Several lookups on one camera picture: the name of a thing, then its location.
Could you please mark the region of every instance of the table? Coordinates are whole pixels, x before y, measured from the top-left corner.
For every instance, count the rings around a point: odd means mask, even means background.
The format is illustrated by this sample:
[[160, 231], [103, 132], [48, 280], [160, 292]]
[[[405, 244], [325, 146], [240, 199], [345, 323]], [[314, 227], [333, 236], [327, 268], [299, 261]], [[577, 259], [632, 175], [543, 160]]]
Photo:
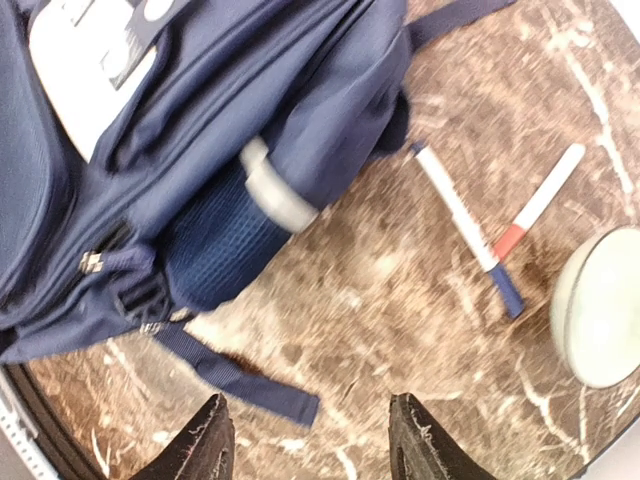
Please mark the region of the table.
[[[411, 17], [443, 2], [412, 0]], [[640, 412], [640, 373], [581, 386], [548, 308], [569, 255], [637, 221], [640, 47], [605, 0], [528, 0], [449, 35], [408, 77], [412, 139], [428, 138], [497, 239], [574, 142], [587, 154], [507, 262], [526, 302], [505, 315], [407, 152], [372, 165], [237, 301], [191, 331], [318, 392], [307, 432], [230, 400], [238, 480], [389, 478], [390, 395], [413, 392], [499, 479], [566, 479]], [[148, 339], [34, 362], [113, 479], [151, 460], [211, 394]]]

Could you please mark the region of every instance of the blue bag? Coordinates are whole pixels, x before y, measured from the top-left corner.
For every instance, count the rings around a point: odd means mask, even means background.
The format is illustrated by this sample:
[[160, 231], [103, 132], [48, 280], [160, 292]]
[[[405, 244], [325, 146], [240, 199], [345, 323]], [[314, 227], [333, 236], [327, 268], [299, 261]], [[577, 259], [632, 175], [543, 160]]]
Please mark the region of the blue bag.
[[100, 0], [0, 0], [0, 363], [141, 330], [220, 389], [311, 425], [316, 396], [182, 327], [403, 145], [415, 51], [514, 1], [455, 0], [407, 26], [406, 0], [130, 1], [124, 56], [97, 63], [120, 92], [153, 61], [85, 149], [30, 46], [39, 19], [80, 29]]

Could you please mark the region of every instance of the metal zipper pull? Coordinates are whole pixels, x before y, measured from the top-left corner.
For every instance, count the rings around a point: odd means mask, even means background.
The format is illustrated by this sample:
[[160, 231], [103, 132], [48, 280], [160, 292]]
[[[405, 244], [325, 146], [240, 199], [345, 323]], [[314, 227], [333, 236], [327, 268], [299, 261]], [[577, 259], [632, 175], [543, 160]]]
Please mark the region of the metal zipper pull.
[[150, 272], [156, 260], [156, 252], [147, 245], [134, 245], [113, 252], [87, 252], [80, 260], [80, 271], [84, 274], [122, 271]]

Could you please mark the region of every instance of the bowl rim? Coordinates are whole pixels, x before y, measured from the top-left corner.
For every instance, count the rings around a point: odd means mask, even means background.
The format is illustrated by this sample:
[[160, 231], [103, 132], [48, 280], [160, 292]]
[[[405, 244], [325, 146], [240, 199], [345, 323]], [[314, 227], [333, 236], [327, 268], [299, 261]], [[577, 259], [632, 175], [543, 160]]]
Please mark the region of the bowl rim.
[[[574, 367], [576, 362], [574, 361], [574, 358], [573, 358], [573, 355], [572, 355], [572, 349], [570, 348], [570, 341], [569, 341], [569, 339], [571, 338], [571, 330], [572, 330], [572, 328], [571, 328], [572, 327], [571, 318], [572, 318], [572, 313], [573, 313], [573, 306], [574, 306], [574, 302], [575, 302], [576, 292], [578, 290], [578, 286], [580, 285], [580, 280], [582, 279], [582, 275], [584, 273], [586, 265], [589, 262], [589, 259], [592, 257], [593, 252], [598, 248], [598, 246], [600, 246], [600, 244], [602, 244], [603, 241], [605, 241], [612, 234], [614, 234], [614, 233], [616, 233], [616, 232], [618, 232], [620, 230], [634, 230], [636, 232], [640, 232], [640, 225], [634, 225], [634, 224], [618, 225], [616, 227], [613, 227], [613, 228], [607, 230], [606, 232], [604, 232], [603, 234], [600, 235], [600, 237], [594, 242], [594, 244], [591, 246], [591, 248], [589, 249], [589, 251], [585, 255], [584, 260], [582, 261], [582, 264], [580, 265], [580, 268], [578, 269], [576, 277], [573, 280], [573, 284], [571, 285], [571, 293], [569, 294], [569, 299], [567, 301], [567, 309], [566, 309], [566, 312], [565, 312], [565, 315], [564, 315], [564, 321], [563, 321], [563, 323], [564, 323], [564, 329], [563, 329], [564, 330], [564, 335], [563, 335], [563, 337], [564, 338], [562, 339], [562, 343], [564, 345], [565, 356], [566, 356], [567, 363], [569, 364], [569, 367], [571, 367], [571, 370], [573, 371], [573, 374], [582, 383], [585, 383], [585, 384], [590, 384], [591, 382], [585, 381], [585, 379], [581, 375], [579, 375], [578, 372], [576, 371], [576, 368]], [[621, 378], [620, 380], [617, 380], [614, 384], [610, 385], [609, 387], [613, 387], [613, 386], [619, 384], [620, 382], [622, 382], [625, 379], [629, 378], [629, 376], [632, 375], [632, 374], [633, 374], [633, 372], [631, 372], [629, 375], [626, 375], [624, 378]]]

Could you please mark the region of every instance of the marker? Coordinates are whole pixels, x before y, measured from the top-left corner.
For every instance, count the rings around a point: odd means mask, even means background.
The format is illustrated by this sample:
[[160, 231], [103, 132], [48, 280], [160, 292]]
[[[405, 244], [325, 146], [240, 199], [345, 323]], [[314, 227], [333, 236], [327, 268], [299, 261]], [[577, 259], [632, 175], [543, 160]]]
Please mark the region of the marker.
[[507, 231], [500, 237], [494, 247], [498, 258], [502, 261], [520, 243], [529, 229], [540, 218], [569, 176], [576, 169], [587, 149], [584, 145], [574, 143], [564, 153], [542, 185], [533, 194], [531, 200], [520, 211]]
[[506, 269], [488, 246], [480, 225], [473, 219], [456, 193], [451, 177], [430, 147], [414, 144], [411, 149], [415, 153], [418, 163], [429, 176], [434, 187], [449, 208], [453, 223], [473, 252], [476, 260], [484, 272], [491, 276], [494, 284], [500, 290], [509, 316], [512, 319], [517, 318], [524, 310], [524, 301], [509, 278]]

